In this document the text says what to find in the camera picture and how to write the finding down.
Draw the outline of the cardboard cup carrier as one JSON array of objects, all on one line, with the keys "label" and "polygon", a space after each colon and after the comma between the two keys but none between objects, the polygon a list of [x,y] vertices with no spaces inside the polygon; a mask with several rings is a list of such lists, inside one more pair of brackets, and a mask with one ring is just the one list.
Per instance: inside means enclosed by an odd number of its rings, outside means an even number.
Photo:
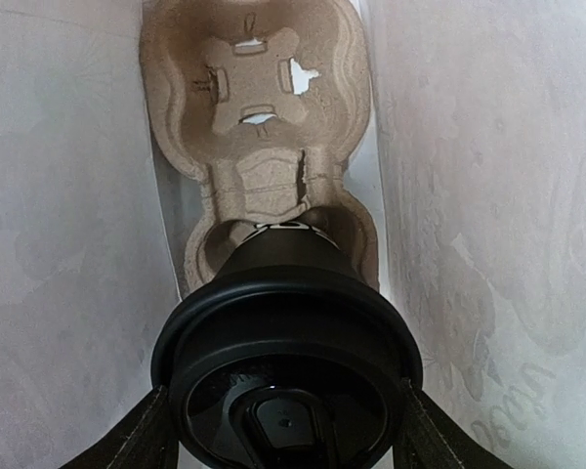
[{"label": "cardboard cup carrier", "polygon": [[253,226],[293,220],[324,231],[378,286],[376,229],[344,184],[371,111],[351,2],[149,1],[140,63],[157,146],[200,188],[189,289]]}]

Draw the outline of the kraft paper bag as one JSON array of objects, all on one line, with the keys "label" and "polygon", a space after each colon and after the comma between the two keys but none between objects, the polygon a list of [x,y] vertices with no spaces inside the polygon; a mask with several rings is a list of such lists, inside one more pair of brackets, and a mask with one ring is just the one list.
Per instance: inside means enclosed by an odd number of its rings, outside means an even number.
[{"label": "kraft paper bag", "polygon": [[[426,392],[516,468],[586,468],[586,1],[358,1],[345,177]],[[198,185],[148,129],[144,1],[0,1],[0,468],[57,468],[149,387]]]}]

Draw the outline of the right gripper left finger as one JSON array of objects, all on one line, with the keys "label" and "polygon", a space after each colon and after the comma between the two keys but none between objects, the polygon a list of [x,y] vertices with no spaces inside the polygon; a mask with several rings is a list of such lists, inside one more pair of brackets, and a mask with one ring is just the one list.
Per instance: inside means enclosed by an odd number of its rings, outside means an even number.
[{"label": "right gripper left finger", "polygon": [[179,440],[168,392],[150,391],[113,428],[61,469],[175,469]]}]

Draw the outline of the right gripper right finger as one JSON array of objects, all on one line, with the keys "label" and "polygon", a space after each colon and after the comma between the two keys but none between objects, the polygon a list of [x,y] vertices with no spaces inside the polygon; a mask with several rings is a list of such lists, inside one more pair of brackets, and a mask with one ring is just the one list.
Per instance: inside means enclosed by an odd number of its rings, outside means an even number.
[{"label": "right gripper right finger", "polygon": [[403,418],[393,444],[395,468],[497,468],[498,458],[464,432],[410,380],[400,382]]}]

